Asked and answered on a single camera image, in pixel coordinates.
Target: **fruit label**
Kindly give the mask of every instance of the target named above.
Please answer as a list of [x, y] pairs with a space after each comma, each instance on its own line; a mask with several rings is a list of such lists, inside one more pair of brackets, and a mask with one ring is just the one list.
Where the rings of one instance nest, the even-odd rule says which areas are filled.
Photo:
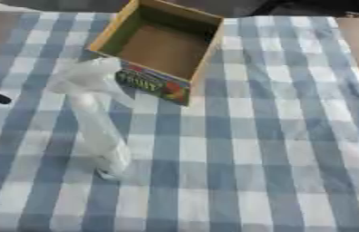
[[116, 81], [181, 105], [189, 103], [189, 84], [128, 63], [116, 72]]

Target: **table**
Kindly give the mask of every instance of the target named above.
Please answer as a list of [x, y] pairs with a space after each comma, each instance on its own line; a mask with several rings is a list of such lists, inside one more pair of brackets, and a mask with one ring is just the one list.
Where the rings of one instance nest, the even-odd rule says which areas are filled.
[[359, 231], [359, 70], [333, 19], [228, 19], [188, 108], [102, 99], [134, 158], [107, 182], [44, 86], [109, 17], [23, 14], [1, 46], [0, 231]]

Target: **open cardboard box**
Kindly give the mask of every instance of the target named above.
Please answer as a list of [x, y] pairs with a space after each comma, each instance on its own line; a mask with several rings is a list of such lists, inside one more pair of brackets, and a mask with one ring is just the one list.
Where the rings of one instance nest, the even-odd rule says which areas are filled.
[[160, 0], [131, 0], [89, 46], [121, 58], [118, 82], [188, 105], [223, 18]]

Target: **tablecloth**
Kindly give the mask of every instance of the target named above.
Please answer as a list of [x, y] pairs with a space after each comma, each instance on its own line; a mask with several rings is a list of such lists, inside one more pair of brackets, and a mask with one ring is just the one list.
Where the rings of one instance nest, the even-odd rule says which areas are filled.
[[359, 69], [333, 18], [227, 19], [189, 107], [102, 96], [133, 153], [105, 181], [45, 86], [110, 17], [22, 14], [0, 48], [0, 231], [359, 231]]

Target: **box label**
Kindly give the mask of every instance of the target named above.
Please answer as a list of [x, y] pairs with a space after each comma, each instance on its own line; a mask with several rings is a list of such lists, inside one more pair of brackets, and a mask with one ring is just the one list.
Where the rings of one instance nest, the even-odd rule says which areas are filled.
[[136, 89], [149, 92], [165, 100], [176, 102], [181, 105], [189, 103], [189, 84], [178, 82], [174, 78], [156, 75], [147, 69], [134, 65], [122, 64], [123, 69], [116, 72], [116, 81]]

